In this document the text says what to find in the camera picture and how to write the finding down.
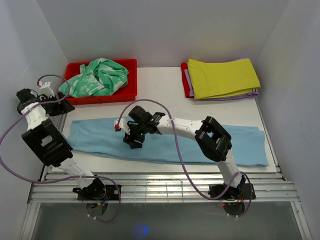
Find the light blue trousers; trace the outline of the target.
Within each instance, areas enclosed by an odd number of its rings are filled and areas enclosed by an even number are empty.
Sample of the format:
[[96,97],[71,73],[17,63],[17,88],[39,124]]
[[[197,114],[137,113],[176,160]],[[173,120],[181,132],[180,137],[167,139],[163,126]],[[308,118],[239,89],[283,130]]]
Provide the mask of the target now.
[[[74,120],[67,138],[75,151],[111,159],[157,164],[179,164],[173,135],[147,134],[142,148],[132,149],[115,131],[114,118]],[[265,133],[257,127],[224,125],[231,135],[232,154],[238,166],[267,167]]]

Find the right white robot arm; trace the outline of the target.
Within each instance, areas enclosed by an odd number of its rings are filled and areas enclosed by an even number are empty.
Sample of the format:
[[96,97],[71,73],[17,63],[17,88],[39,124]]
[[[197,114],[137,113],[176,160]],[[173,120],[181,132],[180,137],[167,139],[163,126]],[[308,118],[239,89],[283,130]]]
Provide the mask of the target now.
[[140,106],[129,112],[130,120],[120,117],[115,129],[124,131],[123,141],[131,149],[140,149],[146,134],[173,135],[197,142],[204,156],[216,163],[223,184],[209,187],[209,199],[237,199],[244,193],[246,178],[233,158],[231,135],[211,116],[204,120],[174,118],[162,112],[151,114]]

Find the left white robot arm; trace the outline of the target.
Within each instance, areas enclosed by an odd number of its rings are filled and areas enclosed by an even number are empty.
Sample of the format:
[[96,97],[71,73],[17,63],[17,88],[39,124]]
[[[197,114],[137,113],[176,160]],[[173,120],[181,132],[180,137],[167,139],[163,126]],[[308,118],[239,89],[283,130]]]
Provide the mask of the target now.
[[49,117],[69,113],[75,108],[64,99],[63,93],[38,95],[24,88],[16,93],[19,99],[17,111],[27,121],[27,131],[21,135],[24,142],[47,167],[63,170],[75,178],[78,187],[72,191],[85,200],[101,200],[106,194],[106,186],[88,169],[74,159],[73,148]]

